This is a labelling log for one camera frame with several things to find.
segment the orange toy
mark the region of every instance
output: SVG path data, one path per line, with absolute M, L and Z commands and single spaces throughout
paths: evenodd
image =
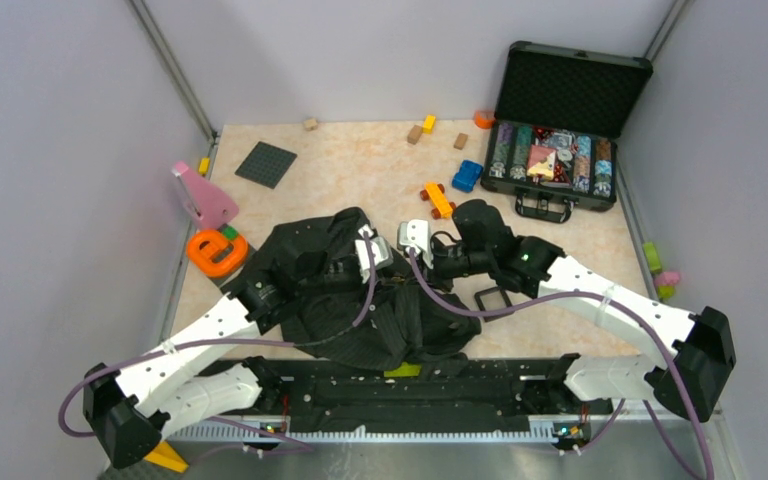
M 224 258 L 220 255 L 230 248 Z M 187 244 L 187 256 L 210 278 L 222 278 L 240 268 L 249 253 L 249 244 L 242 235 L 228 240 L 218 230 L 202 230 Z
M 431 203 L 434 205 L 434 210 L 431 210 L 431 216 L 435 220 L 449 218 L 455 210 L 455 202 L 446 200 L 446 197 L 443 195 L 445 191 L 446 189 L 443 188 L 443 185 L 429 182 L 425 184 L 425 189 L 419 192 L 419 198 L 431 200 Z
M 472 121 L 475 122 L 476 127 L 490 130 L 493 128 L 493 124 L 496 123 L 496 118 L 493 116 L 493 112 L 476 110 L 475 115 L 472 117 Z

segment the blue toy car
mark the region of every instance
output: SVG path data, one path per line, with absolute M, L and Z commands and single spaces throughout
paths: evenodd
M 481 176 L 481 172 L 484 171 L 484 167 L 470 161 L 464 160 L 461 163 L 461 169 L 455 174 L 455 178 L 452 179 L 452 186 L 462 192 L 469 193 L 475 186 L 475 182 L 478 181 L 478 177 Z

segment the table top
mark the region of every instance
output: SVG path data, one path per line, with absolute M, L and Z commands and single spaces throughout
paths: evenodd
M 227 125 L 210 180 L 240 206 L 230 224 L 254 246 L 264 242 L 274 225 L 310 217 L 330 216 L 352 206 L 361 207 L 391 245 L 402 221 L 419 218 L 432 222 L 432 230 L 457 236 L 451 220 L 432 220 L 431 207 L 419 198 L 426 182 L 451 185 L 461 161 L 483 163 L 489 131 L 471 120 L 438 120 L 432 134 L 416 145 L 406 141 L 419 122 L 321 123 L 314 131 L 293 125 Z M 458 133 L 469 140 L 463 150 L 453 147 Z M 234 171 L 258 141 L 298 154 L 273 190 L 240 178 Z M 622 205 L 604 213 L 576 210 L 558 225 L 518 216 L 514 197 L 491 193 L 476 185 L 472 193 L 446 188 L 446 196 L 460 204 L 482 198 L 499 209 L 515 235 L 536 235 L 563 248 L 567 254 L 600 275 L 646 295 L 640 266 L 632 245 Z M 473 294 L 495 286 L 487 275 L 455 281 L 455 293 L 471 309 Z M 219 289 L 197 268 L 187 265 L 172 334 L 190 325 L 221 296 Z M 511 294 L 513 303 L 526 297 Z M 488 308 L 501 305 L 490 303 Z M 280 340 L 276 327 L 263 338 Z M 595 327 L 589 320 L 551 304 L 520 310 L 485 323 L 481 335 L 465 348 L 470 358 L 557 357 L 565 353 L 629 355 L 631 345 Z M 263 355 L 266 358 L 311 358 L 290 348 L 242 346 L 227 358 Z

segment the gray wall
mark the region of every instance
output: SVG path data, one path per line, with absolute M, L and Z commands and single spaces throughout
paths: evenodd
M 103 468 L 57 407 L 147 347 L 186 225 L 169 169 L 206 151 L 124 2 L 0 1 L 0 479 Z
M 768 2 L 696 2 L 622 138 L 645 228 L 684 276 L 675 304 L 731 319 L 723 397 L 751 478 L 768 478 Z
M 223 125 L 471 118 L 512 42 L 642 55 L 671 0 L 147 3 Z

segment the toy car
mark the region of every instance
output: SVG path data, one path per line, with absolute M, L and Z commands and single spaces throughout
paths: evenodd
M 461 168 L 455 174 L 455 178 L 452 179 L 452 186 L 462 192 L 469 193 L 475 187 L 475 182 L 478 181 L 478 177 L 481 176 L 483 171 L 484 167 L 480 164 L 464 160 L 461 162 Z
M 452 212 L 455 210 L 455 202 L 446 200 L 443 195 L 446 189 L 439 183 L 426 183 L 425 188 L 419 192 L 419 198 L 423 200 L 431 200 L 434 205 L 434 210 L 431 210 L 431 216 L 435 220 L 440 218 L 449 218 L 452 216 Z

